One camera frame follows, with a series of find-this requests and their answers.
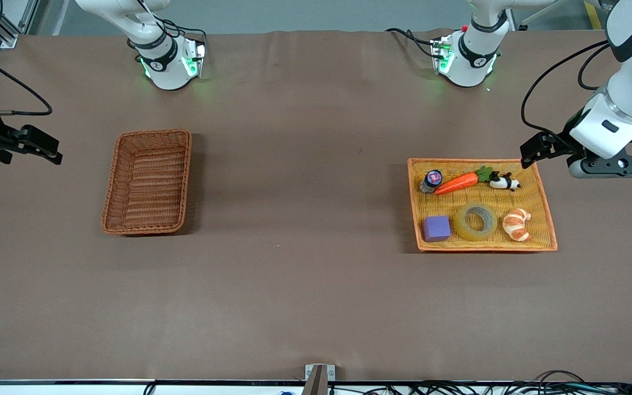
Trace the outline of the orange wicker tray basket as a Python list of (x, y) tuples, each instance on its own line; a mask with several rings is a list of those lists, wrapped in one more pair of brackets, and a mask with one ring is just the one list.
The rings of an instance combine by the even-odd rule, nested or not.
[[(480, 168), (511, 174), (520, 182), (520, 188), (496, 189), (488, 183), (435, 195), (423, 193), (420, 183), (432, 170), (442, 173), (444, 182), (462, 177)], [(546, 197), (541, 174), (537, 165), (522, 168), (520, 159), (451, 159), (409, 158), (407, 177), (416, 244), (421, 252), (546, 252), (558, 248), (554, 222)], [(469, 204), (486, 206), (496, 218), (496, 227), (483, 232), (478, 240), (467, 240), (458, 235), (455, 228), (457, 213)], [(524, 226), (530, 235), (528, 241), (512, 240), (503, 228), (503, 218), (514, 209), (524, 209), (530, 214)], [(444, 241), (427, 241), (424, 237), (424, 220), (429, 217), (447, 217), (452, 234)]]

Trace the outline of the right arm base connector plate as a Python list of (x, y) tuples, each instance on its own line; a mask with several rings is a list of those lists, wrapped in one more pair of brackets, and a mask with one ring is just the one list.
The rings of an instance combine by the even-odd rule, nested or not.
[(191, 38), (184, 38), (183, 62), (190, 77), (200, 78), (206, 45)]

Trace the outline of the small bottle purple cap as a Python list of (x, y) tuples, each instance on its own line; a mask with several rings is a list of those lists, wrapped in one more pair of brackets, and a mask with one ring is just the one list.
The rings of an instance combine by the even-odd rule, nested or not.
[(440, 170), (436, 168), (429, 172), (426, 172), (421, 182), (419, 183), (419, 190), (424, 194), (433, 194), (436, 192), (443, 183), (443, 177)]

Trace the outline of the clear yellowish tape roll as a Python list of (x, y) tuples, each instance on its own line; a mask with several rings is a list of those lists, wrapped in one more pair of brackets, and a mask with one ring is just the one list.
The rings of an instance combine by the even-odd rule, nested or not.
[[(474, 230), (467, 223), (467, 215), (473, 213), (482, 220), (482, 229)], [(498, 227), (498, 217), (492, 208), (483, 202), (470, 202), (460, 208), (453, 217), (453, 226), (459, 237), (468, 241), (480, 241), (492, 237)]]

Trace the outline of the left arm base connector plate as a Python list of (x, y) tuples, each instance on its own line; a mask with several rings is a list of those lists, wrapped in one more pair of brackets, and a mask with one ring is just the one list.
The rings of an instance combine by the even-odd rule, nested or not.
[(452, 35), (438, 37), (430, 40), (432, 65), (436, 74), (448, 75), (454, 60)]

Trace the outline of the purple foam cube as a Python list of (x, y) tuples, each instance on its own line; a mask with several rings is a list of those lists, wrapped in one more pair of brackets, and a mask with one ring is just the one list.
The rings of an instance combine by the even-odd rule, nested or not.
[(446, 215), (424, 218), (422, 222), (424, 242), (442, 242), (451, 238), (452, 228)]

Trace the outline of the metal table edge bracket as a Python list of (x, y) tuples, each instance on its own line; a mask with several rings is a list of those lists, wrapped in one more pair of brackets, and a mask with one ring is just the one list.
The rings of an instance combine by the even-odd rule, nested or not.
[(332, 395), (330, 382), (336, 380), (336, 365), (305, 365), (305, 385), (301, 395)]

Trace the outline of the toy croissant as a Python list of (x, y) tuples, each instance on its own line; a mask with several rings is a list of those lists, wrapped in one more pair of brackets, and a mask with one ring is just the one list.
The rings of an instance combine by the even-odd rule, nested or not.
[(527, 212), (525, 209), (512, 209), (503, 218), (502, 228), (513, 241), (530, 241), (532, 236), (530, 235), (529, 230), (527, 230), (526, 223), (530, 220), (531, 217), (531, 213)]

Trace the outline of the aluminium frame profile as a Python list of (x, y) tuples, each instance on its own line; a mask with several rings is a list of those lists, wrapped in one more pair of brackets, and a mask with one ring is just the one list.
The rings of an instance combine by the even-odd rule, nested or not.
[(18, 36), (33, 32), (42, 0), (2, 0), (1, 48), (14, 48)]

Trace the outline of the orange toy carrot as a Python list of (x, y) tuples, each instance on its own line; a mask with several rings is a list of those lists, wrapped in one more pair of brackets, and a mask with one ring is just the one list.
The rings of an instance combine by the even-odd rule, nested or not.
[(442, 185), (434, 191), (435, 195), (443, 195), (453, 193), (454, 191), (463, 190), (469, 187), (473, 187), (477, 183), (489, 182), (493, 168), (482, 166), (474, 172), (467, 172), (463, 175), (452, 178), (448, 182), (442, 183)]

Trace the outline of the white table edge rail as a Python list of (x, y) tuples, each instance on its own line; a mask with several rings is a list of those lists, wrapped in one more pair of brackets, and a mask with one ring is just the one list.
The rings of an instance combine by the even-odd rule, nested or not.
[[(301, 380), (0, 380), (0, 395), (301, 395)], [(628, 382), (334, 381), (332, 395), (632, 395)]]

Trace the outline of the black white panda toy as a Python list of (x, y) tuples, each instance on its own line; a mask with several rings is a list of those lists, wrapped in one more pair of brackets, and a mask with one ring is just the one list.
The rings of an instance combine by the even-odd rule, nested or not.
[(512, 177), (512, 172), (500, 173), (491, 172), (489, 176), (489, 187), (494, 189), (504, 189), (516, 191), (521, 187), (521, 183), (517, 178)]

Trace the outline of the brown wicker basket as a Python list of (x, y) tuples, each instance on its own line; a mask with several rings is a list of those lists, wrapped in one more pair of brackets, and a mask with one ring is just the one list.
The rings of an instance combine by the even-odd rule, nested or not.
[(192, 143), (191, 133), (183, 128), (118, 137), (102, 210), (105, 234), (169, 234), (182, 228)]

